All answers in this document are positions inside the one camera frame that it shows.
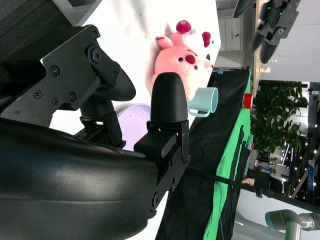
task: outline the light blue mug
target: light blue mug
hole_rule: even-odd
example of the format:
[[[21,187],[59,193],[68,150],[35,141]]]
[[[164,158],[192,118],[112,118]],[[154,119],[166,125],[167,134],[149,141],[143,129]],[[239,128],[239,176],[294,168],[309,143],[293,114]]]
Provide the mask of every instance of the light blue mug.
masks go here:
[[[214,113],[218,105],[219,92],[216,87],[199,87],[191,101],[187,101],[188,112],[192,116],[206,118]]]

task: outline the black plastic housing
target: black plastic housing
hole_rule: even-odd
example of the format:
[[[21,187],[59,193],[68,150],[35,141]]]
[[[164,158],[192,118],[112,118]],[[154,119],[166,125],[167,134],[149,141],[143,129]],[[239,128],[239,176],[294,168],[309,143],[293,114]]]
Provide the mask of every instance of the black plastic housing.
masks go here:
[[[188,119],[186,93],[177,73],[165,72],[156,78],[150,119],[154,123],[178,123]]]
[[[0,118],[0,239],[118,240],[143,230],[151,160]]]

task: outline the blue sign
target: blue sign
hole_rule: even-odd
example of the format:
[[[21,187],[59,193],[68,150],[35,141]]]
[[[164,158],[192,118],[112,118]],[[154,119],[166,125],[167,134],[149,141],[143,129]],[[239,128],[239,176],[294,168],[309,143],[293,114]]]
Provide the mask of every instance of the blue sign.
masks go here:
[[[315,161],[309,160],[309,166],[308,166],[308,190],[313,192],[315,189],[314,186],[315,182]]]

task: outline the gray fabric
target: gray fabric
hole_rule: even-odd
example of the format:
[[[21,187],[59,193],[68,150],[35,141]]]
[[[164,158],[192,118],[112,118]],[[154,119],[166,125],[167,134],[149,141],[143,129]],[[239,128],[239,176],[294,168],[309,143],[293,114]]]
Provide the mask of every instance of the gray fabric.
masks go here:
[[[94,2],[70,1],[74,7]],[[0,0],[0,62],[47,32],[69,26],[52,0]]]

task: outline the potted plant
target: potted plant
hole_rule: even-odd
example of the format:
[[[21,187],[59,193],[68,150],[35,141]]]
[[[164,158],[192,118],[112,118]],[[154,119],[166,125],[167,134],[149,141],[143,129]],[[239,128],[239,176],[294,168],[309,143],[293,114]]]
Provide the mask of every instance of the potted plant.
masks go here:
[[[273,153],[286,142],[296,149],[300,125],[292,124],[290,116],[300,112],[300,107],[307,106],[301,82],[261,81],[251,113],[254,148]]]

